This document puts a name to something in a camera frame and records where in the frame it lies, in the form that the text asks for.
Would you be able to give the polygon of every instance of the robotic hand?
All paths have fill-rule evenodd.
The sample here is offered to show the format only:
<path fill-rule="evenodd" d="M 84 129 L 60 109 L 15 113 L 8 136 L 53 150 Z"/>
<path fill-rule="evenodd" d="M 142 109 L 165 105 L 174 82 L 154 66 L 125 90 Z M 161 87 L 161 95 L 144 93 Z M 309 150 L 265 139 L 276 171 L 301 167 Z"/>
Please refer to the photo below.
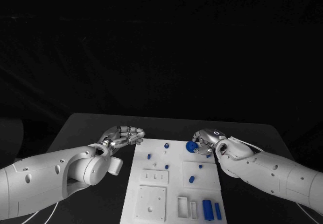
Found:
<path fill-rule="evenodd" d="M 106 172 L 118 175 L 122 160 L 112 155 L 125 145 L 139 145 L 142 137 L 139 128 L 112 127 L 97 143 L 31 156 L 0 169 L 0 220 L 40 211 L 96 185 Z"/>
<path fill-rule="evenodd" d="M 190 152 L 200 155 L 208 155 L 214 150 L 220 168 L 229 176 L 240 178 L 268 194 L 302 204 L 323 214 L 323 173 L 263 152 L 236 138 L 226 137 L 216 129 L 197 131 L 187 144 Z M 260 152 L 255 153 L 247 146 Z"/>

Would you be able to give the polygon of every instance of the white robotic arm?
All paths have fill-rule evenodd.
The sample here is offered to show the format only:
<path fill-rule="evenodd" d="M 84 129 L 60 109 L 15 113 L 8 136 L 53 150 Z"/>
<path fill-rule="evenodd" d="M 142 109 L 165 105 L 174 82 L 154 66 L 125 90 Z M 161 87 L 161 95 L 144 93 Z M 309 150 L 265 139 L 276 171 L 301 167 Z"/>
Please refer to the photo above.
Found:
<path fill-rule="evenodd" d="M 223 172 L 240 178 L 259 190 L 281 197 L 323 214 L 323 173 L 299 165 L 286 158 L 263 152 L 249 143 L 226 136 L 216 129 L 201 129 L 193 135 L 200 148 L 194 152 L 214 154 Z"/>
<path fill-rule="evenodd" d="M 96 185 L 109 172 L 118 175 L 118 149 L 142 142 L 144 131 L 112 127 L 99 142 L 31 156 L 0 169 L 0 220 L 24 216 Z"/>

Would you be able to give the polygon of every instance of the blue object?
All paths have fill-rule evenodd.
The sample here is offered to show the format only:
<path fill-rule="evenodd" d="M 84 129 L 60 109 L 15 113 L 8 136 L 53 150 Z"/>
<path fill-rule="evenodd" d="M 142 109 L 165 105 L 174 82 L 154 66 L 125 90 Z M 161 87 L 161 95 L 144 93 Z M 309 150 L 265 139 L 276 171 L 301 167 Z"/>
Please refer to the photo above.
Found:
<path fill-rule="evenodd" d="M 197 143 L 195 142 L 193 142 L 193 141 L 187 141 L 187 143 L 185 143 L 185 149 L 187 149 L 187 151 L 190 152 L 190 153 L 194 153 L 194 149 L 198 147 L 198 145 L 197 145 Z"/>
<path fill-rule="evenodd" d="M 221 220 L 219 203 L 214 203 L 214 211 L 216 211 L 217 220 Z"/>
<path fill-rule="evenodd" d="M 193 177 L 193 176 L 190 176 L 190 183 L 193 183 L 193 179 L 194 179 L 194 177 Z"/>
<path fill-rule="evenodd" d="M 203 219 L 207 221 L 213 220 L 213 210 L 210 200 L 203 200 Z"/>

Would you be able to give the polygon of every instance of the table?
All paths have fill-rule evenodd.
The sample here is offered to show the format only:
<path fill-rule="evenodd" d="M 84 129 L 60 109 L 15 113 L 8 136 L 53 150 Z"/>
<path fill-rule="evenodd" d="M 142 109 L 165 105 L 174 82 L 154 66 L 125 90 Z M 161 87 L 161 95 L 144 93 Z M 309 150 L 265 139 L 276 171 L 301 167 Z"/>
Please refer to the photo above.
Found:
<path fill-rule="evenodd" d="M 193 133 L 203 128 L 216 128 L 226 135 L 253 144 L 263 151 L 292 160 L 283 141 L 270 125 L 231 123 L 217 121 L 182 120 L 129 117 L 74 113 L 70 115 L 47 152 L 86 146 L 97 142 L 103 131 L 112 126 L 133 126 L 145 131 L 145 138 L 190 141 Z M 118 224 L 126 191 L 131 161 L 135 146 L 125 146 L 113 155 L 123 161 L 118 176 L 106 173 L 96 186 L 77 191 L 58 202 L 56 211 L 47 224 L 51 223 L 107 223 Z M 293 202 L 259 191 L 239 178 L 229 177 L 220 167 L 219 179 L 221 185 L 221 199 L 227 224 L 263 223 L 311 223 Z M 41 224 L 51 212 L 53 206 L 41 210 L 31 219 L 31 223 Z"/>

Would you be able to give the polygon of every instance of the dark curtain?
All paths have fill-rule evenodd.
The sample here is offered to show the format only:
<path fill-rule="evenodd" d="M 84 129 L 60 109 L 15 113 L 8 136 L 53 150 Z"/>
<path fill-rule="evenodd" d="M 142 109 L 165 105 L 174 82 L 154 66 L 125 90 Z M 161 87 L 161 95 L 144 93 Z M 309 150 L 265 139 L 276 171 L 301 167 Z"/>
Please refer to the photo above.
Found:
<path fill-rule="evenodd" d="M 318 7 L 206 1 L 4 10 L 1 116 L 38 124 L 37 135 L 56 133 L 74 112 L 262 123 L 296 147 L 323 120 Z"/>

